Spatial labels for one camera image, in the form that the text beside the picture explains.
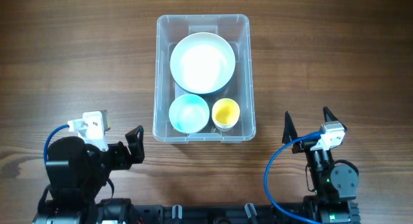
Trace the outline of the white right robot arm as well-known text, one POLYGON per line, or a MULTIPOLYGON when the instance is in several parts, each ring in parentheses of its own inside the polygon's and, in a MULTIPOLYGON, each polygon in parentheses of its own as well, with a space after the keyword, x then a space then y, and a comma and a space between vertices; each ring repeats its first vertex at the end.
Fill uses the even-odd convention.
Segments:
POLYGON ((359 170, 344 159, 333 159, 332 149, 343 143, 347 127, 333 115, 328 107, 323 108, 325 122, 321 135, 293 144, 294 154, 304 153, 307 159, 305 172, 310 174, 313 196, 303 198, 304 218, 318 223, 360 223, 356 189, 359 170))

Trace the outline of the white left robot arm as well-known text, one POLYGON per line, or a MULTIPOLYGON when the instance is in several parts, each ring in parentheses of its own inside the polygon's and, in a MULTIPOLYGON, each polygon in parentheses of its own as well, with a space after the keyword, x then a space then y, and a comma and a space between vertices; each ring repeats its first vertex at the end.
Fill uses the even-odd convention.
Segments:
POLYGON ((182 207, 134 205, 129 198, 110 197, 97 203, 102 187, 114 184, 110 173, 128 170, 145 158, 144 128, 127 132, 126 142, 95 144, 84 136, 45 143, 49 178, 33 223, 293 223, 273 206, 248 203, 236 207, 182 207))

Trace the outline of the light blue bowl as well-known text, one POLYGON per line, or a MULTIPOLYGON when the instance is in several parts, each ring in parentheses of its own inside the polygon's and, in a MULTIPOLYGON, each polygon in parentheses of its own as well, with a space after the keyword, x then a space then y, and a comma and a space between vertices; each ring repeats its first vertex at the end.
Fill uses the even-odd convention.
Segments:
POLYGON ((195 134, 209 122, 210 110, 207 102, 195 94, 185 94, 170 105, 168 117, 175 130, 183 134, 195 134))

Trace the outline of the yellow cup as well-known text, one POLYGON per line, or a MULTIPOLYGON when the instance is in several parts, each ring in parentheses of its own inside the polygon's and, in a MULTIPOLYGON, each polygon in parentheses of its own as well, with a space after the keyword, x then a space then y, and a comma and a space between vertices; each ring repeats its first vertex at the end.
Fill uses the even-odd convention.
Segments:
POLYGON ((234 127, 239 117, 240 107, 233 99, 220 99, 212 107, 212 121, 222 132, 227 132, 234 127))

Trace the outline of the cream white plate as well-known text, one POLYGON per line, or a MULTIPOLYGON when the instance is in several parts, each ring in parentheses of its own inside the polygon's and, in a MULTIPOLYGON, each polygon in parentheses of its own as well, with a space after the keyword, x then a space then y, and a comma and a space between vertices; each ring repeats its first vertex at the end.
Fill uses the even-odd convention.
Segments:
POLYGON ((170 56, 170 72, 183 90, 211 94, 225 87, 234 75, 236 57, 221 36, 198 32, 183 38, 170 56))

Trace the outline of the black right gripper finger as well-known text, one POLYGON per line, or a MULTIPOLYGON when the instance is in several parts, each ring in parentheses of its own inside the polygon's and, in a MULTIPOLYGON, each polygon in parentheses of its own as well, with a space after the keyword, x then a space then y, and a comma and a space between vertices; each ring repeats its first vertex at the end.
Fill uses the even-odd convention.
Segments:
MULTIPOLYGON (((335 115, 333 115, 333 113, 330 111, 330 109, 328 107, 323 107, 323 115, 324 115, 324 118, 325 118, 326 122, 331 122, 331 121, 339 121, 340 122, 340 120, 335 115)), ((342 125, 343 125, 343 128, 344 128, 344 131, 346 132, 347 127, 344 124, 342 124, 342 125)))
POLYGON ((294 123, 293 123, 293 120, 290 114, 288 113, 288 111, 286 111, 282 143, 287 144, 295 139, 297 139, 296 128, 294 126, 294 123))

